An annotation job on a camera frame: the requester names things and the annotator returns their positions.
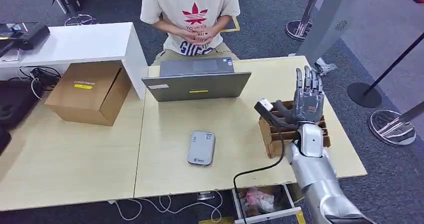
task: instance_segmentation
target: white t-shirt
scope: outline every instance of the white t-shirt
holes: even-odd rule
[[[165,20],[179,28],[193,30],[213,26],[219,16],[240,14],[239,0],[142,0],[141,16],[143,22],[154,24],[163,14]],[[213,38],[207,49],[189,43],[183,38],[168,33],[163,45],[179,54],[196,56],[207,54],[217,47],[223,38],[220,34]]]

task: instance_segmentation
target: silver robotic forearm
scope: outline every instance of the silver robotic forearm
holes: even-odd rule
[[[300,139],[286,149],[314,224],[374,224],[344,195],[315,123],[301,122]]]

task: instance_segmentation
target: laptop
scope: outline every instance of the laptop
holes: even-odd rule
[[[252,73],[235,73],[229,57],[169,60],[160,64],[159,77],[142,78],[158,102],[235,98]]]

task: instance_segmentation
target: gray power bank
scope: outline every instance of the gray power bank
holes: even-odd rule
[[[206,131],[193,131],[187,161],[191,164],[207,166],[214,155],[215,134]]]

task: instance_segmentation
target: open drawer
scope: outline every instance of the open drawer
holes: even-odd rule
[[[246,213],[246,208],[243,211],[243,209],[239,205],[236,191],[234,189],[232,190],[232,197],[233,197],[234,206],[235,206],[237,217],[238,217],[238,220],[235,220],[234,224],[244,224],[242,212],[244,212],[244,216],[246,217],[246,222],[248,224],[264,222],[267,220],[287,217],[291,215],[296,215],[298,222],[300,221],[299,218],[303,220],[302,209],[300,207],[295,207],[286,185],[276,185],[276,186],[264,187],[264,188],[266,189],[265,193],[268,193],[268,194],[272,193],[275,196],[275,199],[274,199],[275,211],[272,213],[261,214],[255,211],[252,212],[251,209],[249,209],[247,211],[248,213]],[[241,201],[242,201],[242,205],[245,205],[244,202],[246,202],[246,192],[248,190],[249,190],[248,188],[238,190]]]

